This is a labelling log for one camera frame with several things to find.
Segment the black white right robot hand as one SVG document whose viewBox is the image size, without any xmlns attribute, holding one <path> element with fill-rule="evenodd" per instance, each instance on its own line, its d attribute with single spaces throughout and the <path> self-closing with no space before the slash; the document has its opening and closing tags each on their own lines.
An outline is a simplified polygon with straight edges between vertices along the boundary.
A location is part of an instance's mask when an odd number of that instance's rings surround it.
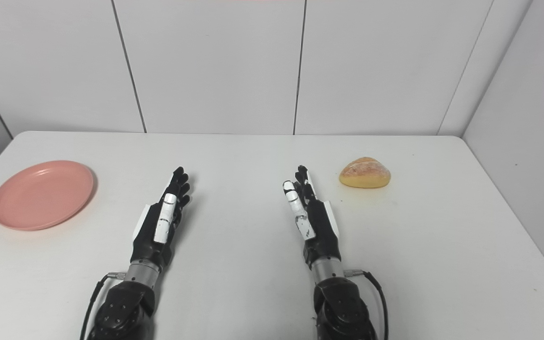
<svg viewBox="0 0 544 340">
<path fill-rule="evenodd" d="M 283 183 L 283 191 L 304 239 L 305 263 L 312 269 L 319 260 L 341 260 L 339 229 L 331 202 L 317 197 L 306 166 L 299 165 L 294 176 L 295 181 Z"/>
</svg>

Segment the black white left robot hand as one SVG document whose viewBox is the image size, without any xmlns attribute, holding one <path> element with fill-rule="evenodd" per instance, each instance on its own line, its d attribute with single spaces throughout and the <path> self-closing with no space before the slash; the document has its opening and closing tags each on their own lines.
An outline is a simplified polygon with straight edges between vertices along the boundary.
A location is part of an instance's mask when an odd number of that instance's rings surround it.
<svg viewBox="0 0 544 340">
<path fill-rule="evenodd" d="M 140 228 L 135 232 L 131 261 L 145 260 L 160 271 L 172 259 L 172 241 L 190 202 L 189 175 L 183 167 L 174 170 L 168 186 L 158 202 L 145 208 Z"/>
</svg>

